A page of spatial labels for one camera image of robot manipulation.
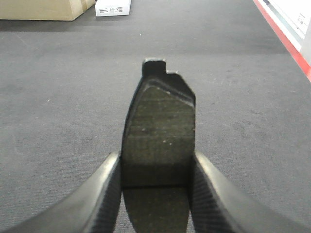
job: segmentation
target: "red stripe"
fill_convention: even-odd
[[[277,24],[273,21],[273,19],[269,16],[269,14],[266,12],[266,10],[263,8],[263,6],[259,3],[259,0],[253,0],[266,21],[269,23],[273,31],[277,34],[280,41],[283,43],[285,48],[288,50],[288,52],[292,55],[293,59],[297,62],[297,64],[300,66],[302,71],[305,73],[307,78],[311,82],[311,66],[308,64],[308,62],[302,57],[300,52],[297,51],[297,49],[292,45],[292,43],[289,41],[289,39],[286,37],[286,35],[282,32],[282,30],[277,26]]]

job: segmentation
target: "white box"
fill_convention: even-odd
[[[130,14],[131,0],[97,0],[96,16],[124,16]]]

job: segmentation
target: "gray carpet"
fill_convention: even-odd
[[[3,20],[0,31],[0,231],[121,148],[145,57],[166,58],[196,93],[196,149],[311,227],[311,85],[251,0],[132,0],[129,16],[91,8],[74,22]],[[133,232],[124,205],[115,232]]]

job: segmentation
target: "cardboard box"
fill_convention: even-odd
[[[94,0],[0,0],[0,19],[75,20]]]
[[[129,15],[131,0],[97,0],[96,16],[124,16]]]

